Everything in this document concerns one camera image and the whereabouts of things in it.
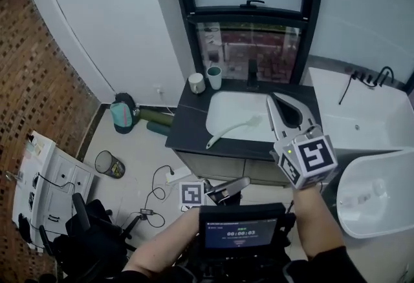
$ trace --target black chair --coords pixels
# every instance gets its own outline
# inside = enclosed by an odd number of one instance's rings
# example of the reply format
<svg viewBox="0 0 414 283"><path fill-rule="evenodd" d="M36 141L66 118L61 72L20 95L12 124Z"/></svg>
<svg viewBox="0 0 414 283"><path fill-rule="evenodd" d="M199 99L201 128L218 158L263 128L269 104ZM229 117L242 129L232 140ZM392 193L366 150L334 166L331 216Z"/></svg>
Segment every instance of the black chair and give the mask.
<svg viewBox="0 0 414 283"><path fill-rule="evenodd" d="M111 223L108 215L111 212L99 200L85 205L81 194L75 193L72 201L76 215L66 223L67 235L51 242L45 228L39 227L46 252L55 257L68 275L65 282L89 283L115 276L128 261L127 250L136 249L126 244L125 239L131 238L130 232L141 216L122 229Z"/></svg>

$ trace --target cabinet door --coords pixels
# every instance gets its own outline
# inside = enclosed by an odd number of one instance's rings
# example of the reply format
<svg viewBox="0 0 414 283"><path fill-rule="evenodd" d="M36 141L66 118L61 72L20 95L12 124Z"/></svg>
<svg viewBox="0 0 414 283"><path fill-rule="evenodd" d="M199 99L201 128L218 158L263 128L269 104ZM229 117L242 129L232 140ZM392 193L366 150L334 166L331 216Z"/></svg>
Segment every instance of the cabinet door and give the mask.
<svg viewBox="0 0 414 283"><path fill-rule="evenodd" d="M205 156L178 151L177 154L197 177L215 178L224 181L243 177L244 159Z"/></svg>
<svg viewBox="0 0 414 283"><path fill-rule="evenodd" d="M72 217L72 193L50 188L43 211L46 230L67 234L65 224Z"/></svg>
<svg viewBox="0 0 414 283"><path fill-rule="evenodd" d="M276 162L246 160L244 176L250 177L254 184L285 186L290 183Z"/></svg>
<svg viewBox="0 0 414 283"><path fill-rule="evenodd" d="M75 167L76 166L72 162L62 158L61 156L57 156L56 163L53 167L52 182L57 185L65 185L67 182L71 182ZM71 185L68 184L63 188L58 189L68 193L71 190Z"/></svg>
<svg viewBox="0 0 414 283"><path fill-rule="evenodd" d="M75 185L75 193L80 193L85 198L85 193L91 174L80 167L75 168L72 183Z"/></svg>

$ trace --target power strip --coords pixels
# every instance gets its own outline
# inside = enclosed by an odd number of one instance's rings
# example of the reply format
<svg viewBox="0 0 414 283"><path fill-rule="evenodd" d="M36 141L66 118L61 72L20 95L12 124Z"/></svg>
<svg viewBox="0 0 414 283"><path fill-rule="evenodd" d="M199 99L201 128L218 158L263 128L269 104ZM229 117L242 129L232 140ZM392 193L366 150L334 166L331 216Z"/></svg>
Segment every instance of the power strip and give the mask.
<svg viewBox="0 0 414 283"><path fill-rule="evenodd" d="M174 175L171 175L171 173L167 173L166 174L166 178L167 178L167 182L168 183L172 183L174 181L181 180L182 178L187 177L187 176L193 174L188 169L188 167L186 167L186 166L181 167L181 168L178 168L178 169L175 169L173 172L174 172Z"/></svg>

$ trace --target backpack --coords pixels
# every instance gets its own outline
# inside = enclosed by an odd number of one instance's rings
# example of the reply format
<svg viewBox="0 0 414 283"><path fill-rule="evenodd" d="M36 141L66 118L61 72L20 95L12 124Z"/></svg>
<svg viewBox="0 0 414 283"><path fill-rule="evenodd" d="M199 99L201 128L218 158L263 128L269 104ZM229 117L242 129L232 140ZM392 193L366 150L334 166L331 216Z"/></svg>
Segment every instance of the backpack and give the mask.
<svg viewBox="0 0 414 283"><path fill-rule="evenodd" d="M120 134L127 134L138 123L139 118L134 112L135 102L129 94L117 94L109 109L115 130Z"/></svg>

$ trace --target left forearm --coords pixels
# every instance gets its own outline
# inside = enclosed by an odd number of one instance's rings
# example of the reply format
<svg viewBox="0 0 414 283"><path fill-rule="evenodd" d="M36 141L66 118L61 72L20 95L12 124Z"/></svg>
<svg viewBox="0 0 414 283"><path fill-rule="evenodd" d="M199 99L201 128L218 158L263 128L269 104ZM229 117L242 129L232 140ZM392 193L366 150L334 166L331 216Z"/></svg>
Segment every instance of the left forearm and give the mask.
<svg viewBox="0 0 414 283"><path fill-rule="evenodd" d="M124 270L136 270L145 275L160 273L170 267L199 231L199 209L185 212L164 231L140 246Z"/></svg>

